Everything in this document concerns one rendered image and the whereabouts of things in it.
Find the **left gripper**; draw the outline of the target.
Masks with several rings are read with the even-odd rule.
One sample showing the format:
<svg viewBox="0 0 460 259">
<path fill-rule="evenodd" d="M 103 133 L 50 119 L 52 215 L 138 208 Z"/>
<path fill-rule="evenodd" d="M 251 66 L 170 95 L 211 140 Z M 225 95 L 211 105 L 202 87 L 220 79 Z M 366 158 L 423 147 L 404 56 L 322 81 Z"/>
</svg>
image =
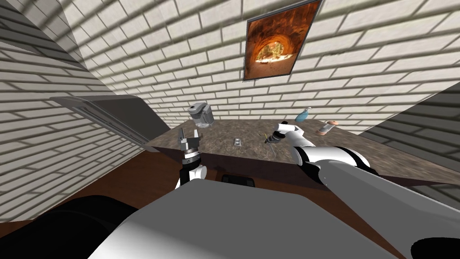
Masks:
<svg viewBox="0 0 460 259">
<path fill-rule="evenodd" d="M 197 129 L 194 130 L 194 138 L 186 138 L 183 128 L 179 129 L 178 144 L 180 145 L 180 149 L 184 152 L 185 156 L 199 155 L 198 147 L 201 138 L 202 137 L 199 135 Z"/>
</svg>

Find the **grey coffee machine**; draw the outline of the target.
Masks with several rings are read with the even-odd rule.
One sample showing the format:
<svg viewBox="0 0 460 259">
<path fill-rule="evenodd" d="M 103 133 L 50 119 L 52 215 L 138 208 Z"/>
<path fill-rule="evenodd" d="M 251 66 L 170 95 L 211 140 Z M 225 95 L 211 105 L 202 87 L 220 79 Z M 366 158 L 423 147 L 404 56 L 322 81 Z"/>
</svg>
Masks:
<svg viewBox="0 0 460 259">
<path fill-rule="evenodd" d="M 187 111 L 198 128 L 208 128 L 214 123 L 211 106 L 206 102 L 195 103 Z"/>
</svg>

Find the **blue spray bottle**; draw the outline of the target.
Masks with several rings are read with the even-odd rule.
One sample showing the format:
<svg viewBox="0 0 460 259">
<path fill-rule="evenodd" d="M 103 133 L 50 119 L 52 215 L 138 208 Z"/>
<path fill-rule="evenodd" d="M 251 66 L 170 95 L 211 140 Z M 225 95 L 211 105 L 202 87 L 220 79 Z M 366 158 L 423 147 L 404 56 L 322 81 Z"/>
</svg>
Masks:
<svg viewBox="0 0 460 259">
<path fill-rule="evenodd" d="M 303 122 L 303 121 L 305 121 L 308 118 L 310 109 L 311 109 L 311 107 L 307 107 L 304 111 L 299 113 L 295 118 L 295 122 Z"/>
</svg>

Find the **dark grey tall appliance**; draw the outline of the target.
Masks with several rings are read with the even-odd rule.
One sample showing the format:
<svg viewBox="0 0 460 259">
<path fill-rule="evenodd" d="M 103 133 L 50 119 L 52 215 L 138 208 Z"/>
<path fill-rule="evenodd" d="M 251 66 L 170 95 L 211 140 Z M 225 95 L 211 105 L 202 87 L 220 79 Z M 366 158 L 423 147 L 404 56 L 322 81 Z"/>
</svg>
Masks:
<svg viewBox="0 0 460 259">
<path fill-rule="evenodd" d="M 169 126 L 134 95 L 51 97 L 52 101 L 149 151 L 148 143 L 169 131 Z"/>
</svg>

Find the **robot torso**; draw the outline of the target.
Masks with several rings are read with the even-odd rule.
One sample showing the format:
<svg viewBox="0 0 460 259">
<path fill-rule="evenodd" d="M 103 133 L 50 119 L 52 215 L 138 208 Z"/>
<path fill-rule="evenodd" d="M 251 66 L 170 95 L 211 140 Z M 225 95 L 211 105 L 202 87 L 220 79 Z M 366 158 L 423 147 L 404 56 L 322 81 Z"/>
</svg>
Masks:
<svg viewBox="0 0 460 259">
<path fill-rule="evenodd" d="M 397 259 L 306 197 L 194 179 L 142 207 L 88 259 Z"/>
</svg>

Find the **orange cave wall picture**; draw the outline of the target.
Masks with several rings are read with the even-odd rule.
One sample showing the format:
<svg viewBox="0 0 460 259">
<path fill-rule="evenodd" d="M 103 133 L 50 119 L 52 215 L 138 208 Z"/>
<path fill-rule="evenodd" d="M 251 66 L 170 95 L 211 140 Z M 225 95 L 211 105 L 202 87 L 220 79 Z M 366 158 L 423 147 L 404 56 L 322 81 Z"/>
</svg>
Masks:
<svg viewBox="0 0 460 259">
<path fill-rule="evenodd" d="M 290 75 L 323 0 L 306 0 L 247 21 L 243 81 Z"/>
</svg>

